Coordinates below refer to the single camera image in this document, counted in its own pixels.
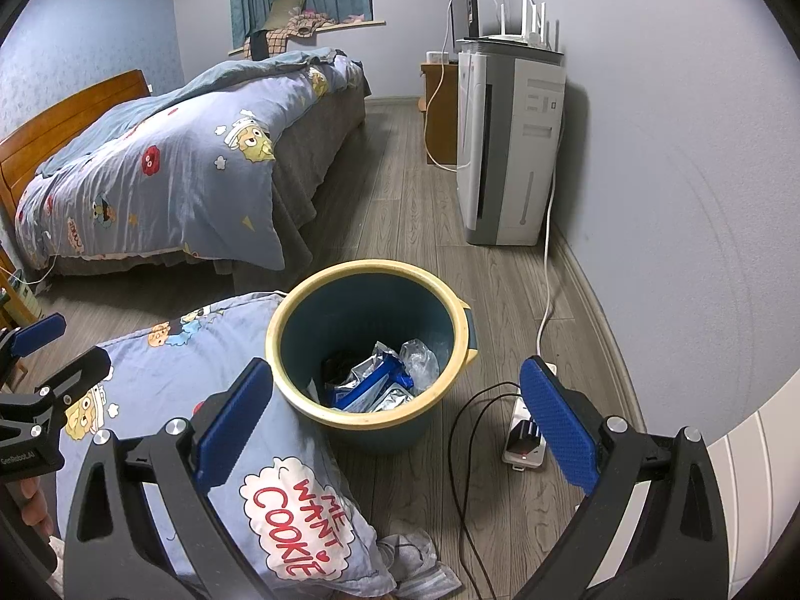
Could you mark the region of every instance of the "headboard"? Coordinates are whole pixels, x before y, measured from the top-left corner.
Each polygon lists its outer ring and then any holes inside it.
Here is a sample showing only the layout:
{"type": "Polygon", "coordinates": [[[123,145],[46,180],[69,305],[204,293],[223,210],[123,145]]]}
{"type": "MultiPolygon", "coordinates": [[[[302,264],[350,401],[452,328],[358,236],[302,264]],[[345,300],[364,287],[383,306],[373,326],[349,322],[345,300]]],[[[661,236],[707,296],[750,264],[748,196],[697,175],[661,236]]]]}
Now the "headboard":
{"type": "Polygon", "coordinates": [[[42,162],[105,111],[149,94],[142,70],[126,71],[68,96],[0,139],[0,199],[9,218],[13,221],[19,199],[42,162]]]}

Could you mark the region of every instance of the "trash can handle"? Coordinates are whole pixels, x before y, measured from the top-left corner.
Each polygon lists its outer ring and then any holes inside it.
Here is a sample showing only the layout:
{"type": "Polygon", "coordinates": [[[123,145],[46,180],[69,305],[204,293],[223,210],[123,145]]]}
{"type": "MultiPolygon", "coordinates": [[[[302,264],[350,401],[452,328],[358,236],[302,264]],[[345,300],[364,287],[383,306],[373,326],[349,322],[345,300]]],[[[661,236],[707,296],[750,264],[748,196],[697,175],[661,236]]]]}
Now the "trash can handle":
{"type": "Polygon", "coordinates": [[[466,359],[464,365],[468,366],[478,356],[478,332],[475,331],[475,318],[472,316],[472,308],[464,300],[459,300],[461,306],[464,307],[464,315],[466,316],[466,328],[469,331],[469,336],[466,343],[466,359]]]}

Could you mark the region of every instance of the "metal screw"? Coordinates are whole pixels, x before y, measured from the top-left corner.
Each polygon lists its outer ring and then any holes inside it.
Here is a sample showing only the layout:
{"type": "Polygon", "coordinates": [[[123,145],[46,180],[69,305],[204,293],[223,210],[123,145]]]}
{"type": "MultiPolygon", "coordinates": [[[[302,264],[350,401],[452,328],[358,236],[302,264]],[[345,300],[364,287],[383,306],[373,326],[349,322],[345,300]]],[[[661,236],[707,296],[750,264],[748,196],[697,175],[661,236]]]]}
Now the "metal screw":
{"type": "Polygon", "coordinates": [[[92,437],[92,442],[100,446],[106,444],[109,440],[111,440],[111,431],[105,428],[95,432],[94,437],[92,437]]]}
{"type": "Polygon", "coordinates": [[[625,433],[628,430],[628,422],[616,415],[605,420],[605,425],[611,433],[625,433]]]}
{"type": "Polygon", "coordinates": [[[181,417],[176,417],[175,419],[170,419],[166,423],[166,432],[169,435],[181,435],[183,431],[187,429],[187,421],[185,419],[181,419],[181,417]]]}
{"type": "Polygon", "coordinates": [[[686,439],[691,443],[699,443],[700,440],[703,439],[703,435],[701,435],[700,431],[693,426],[687,426],[684,428],[683,435],[685,435],[686,439]]]}

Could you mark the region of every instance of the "human hand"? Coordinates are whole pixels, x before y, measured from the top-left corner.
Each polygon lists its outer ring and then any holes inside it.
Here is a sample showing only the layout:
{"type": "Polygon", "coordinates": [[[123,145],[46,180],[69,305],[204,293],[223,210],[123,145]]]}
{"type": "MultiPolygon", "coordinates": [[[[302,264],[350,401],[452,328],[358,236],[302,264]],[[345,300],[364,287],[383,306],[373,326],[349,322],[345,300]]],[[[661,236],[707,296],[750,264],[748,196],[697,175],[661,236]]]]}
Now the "human hand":
{"type": "Polygon", "coordinates": [[[27,500],[22,507],[23,523],[35,527],[42,537],[50,537],[53,535],[53,519],[47,512],[47,499],[39,488],[39,477],[20,480],[19,487],[27,500]]]}

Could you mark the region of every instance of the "blue wallpaper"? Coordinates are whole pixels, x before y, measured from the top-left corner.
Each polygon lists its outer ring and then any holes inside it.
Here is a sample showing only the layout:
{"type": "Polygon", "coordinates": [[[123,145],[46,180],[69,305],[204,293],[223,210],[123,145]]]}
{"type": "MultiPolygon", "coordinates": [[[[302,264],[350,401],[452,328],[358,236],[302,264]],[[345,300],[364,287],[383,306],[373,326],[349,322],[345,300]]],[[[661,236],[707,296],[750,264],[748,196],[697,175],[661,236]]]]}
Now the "blue wallpaper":
{"type": "Polygon", "coordinates": [[[153,94],[184,85],[173,0],[30,0],[0,45],[0,138],[135,69],[153,94]]]}

